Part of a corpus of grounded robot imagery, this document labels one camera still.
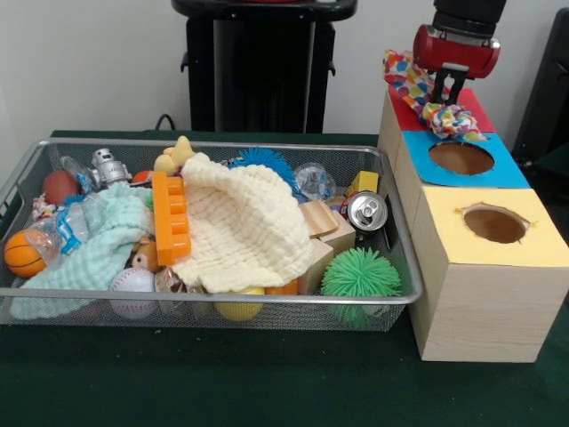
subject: metal basket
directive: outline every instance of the metal basket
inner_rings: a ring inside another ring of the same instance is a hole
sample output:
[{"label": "metal basket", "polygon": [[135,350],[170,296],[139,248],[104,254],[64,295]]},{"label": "metal basket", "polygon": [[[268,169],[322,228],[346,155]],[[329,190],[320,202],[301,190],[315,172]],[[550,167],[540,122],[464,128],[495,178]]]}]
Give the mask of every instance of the metal basket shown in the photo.
[{"label": "metal basket", "polygon": [[[2,219],[1,248],[15,232],[31,223],[31,206],[40,194],[44,177],[60,169],[60,157],[72,156],[89,165],[92,153],[99,148],[111,149],[117,159],[124,161],[130,171],[152,169],[155,158],[162,153],[168,141],[128,140],[73,140],[53,138],[31,147],[16,166],[15,171],[0,191]],[[212,160],[236,157],[251,144],[222,142],[193,142]],[[380,193],[386,198],[389,220],[382,232],[359,242],[386,256],[399,271],[402,293],[397,297],[329,297],[314,295],[240,295],[240,294],[160,294],[112,291],[40,290],[22,289],[24,283],[0,264],[0,324],[59,325],[59,326],[150,326],[150,327],[223,327],[297,330],[375,330],[388,331],[406,304],[419,298],[422,279],[411,243],[397,187],[387,158],[377,149],[344,146],[258,145],[279,150],[293,166],[318,162],[332,174],[337,186],[346,188],[358,171],[375,171],[381,175]],[[10,315],[13,298],[60,298],[63,302],[88,299],[81,310],[57,318],[38,318],[21,321]],[[110,307],[110,300],[152,301],[153,314],[142,320],[119,317]],[[232,322],[222,317],[215,303],[239,304],[239,310],[254,307],[243,304],[262,304],[253,319]],[[363,321],[346,323],[339,311],[352,306],[364,313]]]}]

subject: black cable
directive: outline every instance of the black cable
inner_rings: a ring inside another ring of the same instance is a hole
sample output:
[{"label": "black cable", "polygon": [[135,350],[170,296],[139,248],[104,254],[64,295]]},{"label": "black cable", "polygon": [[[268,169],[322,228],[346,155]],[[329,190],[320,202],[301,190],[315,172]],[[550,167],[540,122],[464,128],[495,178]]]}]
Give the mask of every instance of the black cable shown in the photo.
[{"label": "black cable", "polygon": [[170,128],[175,131],[176,130],[176,125],[174,124],[174,121],[172,120],[172,118],[170,117],[169,114],[163,114],[162,116],[160,116],[160,118],[158,119],[158,121],[156,122],[156,126],[154,126],[154,130],[155,131],[159,131],[160,130],[160,126],[162,125],[162,122],[164,122],[164,120],[168,120],[168,123],[170,124]]}]

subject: white wall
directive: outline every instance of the white wall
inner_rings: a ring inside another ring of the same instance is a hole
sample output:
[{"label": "white wall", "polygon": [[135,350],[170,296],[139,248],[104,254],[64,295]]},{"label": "white wall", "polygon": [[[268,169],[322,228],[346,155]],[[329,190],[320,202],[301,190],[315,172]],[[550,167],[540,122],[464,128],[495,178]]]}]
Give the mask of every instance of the white wall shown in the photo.
[{"label": "white wall", "polygon": [[[508,144],[529,96],[563,0],[509,0],[497,36],[503,50],[485,81],[468,83]],[[377,133],[384,49],[408,49],[432,21],[430,0],[360,0],[336,24],[328,133]],[[189,126],[185,19],[169,0],[0,2],[0,181],[32,142],[53,129],[143,130],[170,113]]]}]

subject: can top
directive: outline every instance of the can top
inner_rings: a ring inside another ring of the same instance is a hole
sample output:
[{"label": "can top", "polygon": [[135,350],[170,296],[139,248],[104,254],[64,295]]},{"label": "can top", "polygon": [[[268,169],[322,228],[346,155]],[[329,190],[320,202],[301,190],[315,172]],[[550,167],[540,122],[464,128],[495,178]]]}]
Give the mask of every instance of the can top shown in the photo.
[{"label": "can top", "polygon": [[376,231],[388,220],[388,206],[378,194],[362,191],[349,201],[348,217],[358,229]]}]

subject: brown toy animal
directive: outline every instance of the brown toy animal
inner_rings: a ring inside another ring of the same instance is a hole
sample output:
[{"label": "brown toy animal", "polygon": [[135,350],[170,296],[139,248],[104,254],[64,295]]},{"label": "brown toy animal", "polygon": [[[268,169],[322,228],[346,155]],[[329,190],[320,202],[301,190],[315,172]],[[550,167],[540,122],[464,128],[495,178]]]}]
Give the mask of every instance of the brown toy animal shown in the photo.
[{"label": "brown toy animal", "polygon": [[140,269],[152,271],[156,274],[161,270],[158,265],[158,254],[156,252],[156,242],[149,238],[142,238],[139,243],[134,245],[132,251],[132,266]]}]

